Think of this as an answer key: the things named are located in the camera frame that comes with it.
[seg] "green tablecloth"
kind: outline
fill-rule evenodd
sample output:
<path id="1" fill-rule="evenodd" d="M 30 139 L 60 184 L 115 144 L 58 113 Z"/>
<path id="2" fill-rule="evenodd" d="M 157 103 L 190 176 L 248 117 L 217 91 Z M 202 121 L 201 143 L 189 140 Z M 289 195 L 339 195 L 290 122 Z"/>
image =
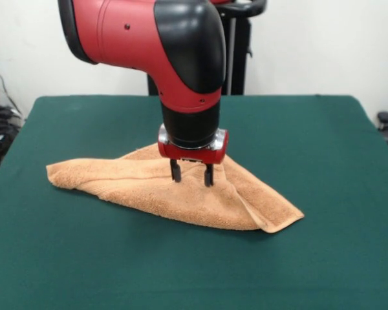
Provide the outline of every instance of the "green tablecloth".
<path id="1" fill-rule="evenodd" d="M 345 96 L 222 99 L 228 154 L 299 207 L 273 235 L 54 188 L 154 143 L 157 98 L 41 98 L 0 168 L 0 309 L 388 309 L 388 146 Z"/>

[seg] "cable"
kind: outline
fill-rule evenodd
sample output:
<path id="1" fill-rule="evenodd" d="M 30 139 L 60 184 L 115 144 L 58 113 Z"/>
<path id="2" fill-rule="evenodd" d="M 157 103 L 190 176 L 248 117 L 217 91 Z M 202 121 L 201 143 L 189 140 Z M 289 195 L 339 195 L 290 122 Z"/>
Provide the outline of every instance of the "cable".
<path id="1" fill-rule="evenodd" d="M 19 107 L 16 105 L 16 103 L 13 101 L 13 99 L 12 99 L 12 98 L 10 97 L 10 95 L 8 94 L 7 88 L 6 88 L 6 84 L 5 84 L 5 79 L 3 79 L 3 77 L 1 76 L 1 74 L 0 74 L 0 80 L 1 80 L 1 84 L 2 84 L 2 86 L 3 86 L 3 91 L 4 91 L 5 94 L 6 94 L 6 97 L 7 97 L 8 100 L 11 102 L 11 104 L 13 105 L 13 107 L 14 107 L 20 114 L 22 114 L 21 111 L 20 111 L 20 109 L 19 109 Z"/>

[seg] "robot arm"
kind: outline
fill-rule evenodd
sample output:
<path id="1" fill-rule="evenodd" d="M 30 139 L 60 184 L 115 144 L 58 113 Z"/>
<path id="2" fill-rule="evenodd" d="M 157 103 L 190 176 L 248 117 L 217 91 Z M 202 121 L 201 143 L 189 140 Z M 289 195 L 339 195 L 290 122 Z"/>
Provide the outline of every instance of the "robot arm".
<path id="1" fill-rule="evenodd" d="M 212 165 L 226 152 L 219 129 L 226 51 L 219 13 L 208 0 L 59 0 L 63 31 L 82 61 L 147 72 L 162 104 L 162 156 Z"/>

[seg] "folded towel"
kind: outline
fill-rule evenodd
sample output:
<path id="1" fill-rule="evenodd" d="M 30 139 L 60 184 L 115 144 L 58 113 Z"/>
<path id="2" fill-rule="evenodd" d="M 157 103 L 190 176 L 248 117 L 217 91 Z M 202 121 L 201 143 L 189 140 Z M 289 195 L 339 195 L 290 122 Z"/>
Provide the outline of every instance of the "folded towel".
<path id="1" fill-rule="evenodd" d="M 275 233 L 303 217 L 278 192 L 226 156 L 204 186 L 205 166 L 181 161 L 182 181 L 156 144 L 114 160 L 76 159 L 47 166 L 49 181 L 101 200 L 196 225 Z"/>

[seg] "towel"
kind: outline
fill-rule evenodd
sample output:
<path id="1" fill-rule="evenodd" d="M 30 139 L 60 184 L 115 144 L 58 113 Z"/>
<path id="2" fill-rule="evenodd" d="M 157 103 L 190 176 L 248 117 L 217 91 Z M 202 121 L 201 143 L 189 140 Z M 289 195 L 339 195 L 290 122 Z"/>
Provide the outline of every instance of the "towel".
<path id="1" fill-rule="evenodd" d="M 169 160 L 156 144 L 113 160 L 82 158 L 47 166 L 62 189 L 195 225 L 276 233 L 303 213 L 226 155 L 214 166 L 214 186 L 204 185 L 205 166 L 180 161 L 182 181 L 171 179 Z"/>

